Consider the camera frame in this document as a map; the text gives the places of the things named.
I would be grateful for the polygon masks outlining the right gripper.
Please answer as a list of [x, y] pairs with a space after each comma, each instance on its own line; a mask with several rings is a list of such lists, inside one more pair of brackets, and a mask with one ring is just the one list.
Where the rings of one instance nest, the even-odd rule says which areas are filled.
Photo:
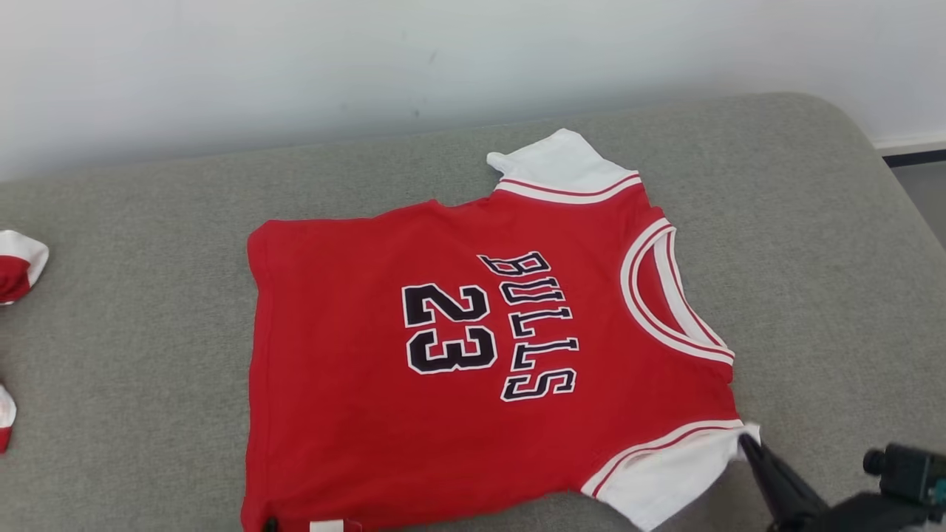
[[858, 493], [828, 506], [767, 445], [741, 434], [739, 446], [771, 514], [770, 531], [906, 531], [944, 518], [944, 501], [915, 504], [881, 493]]

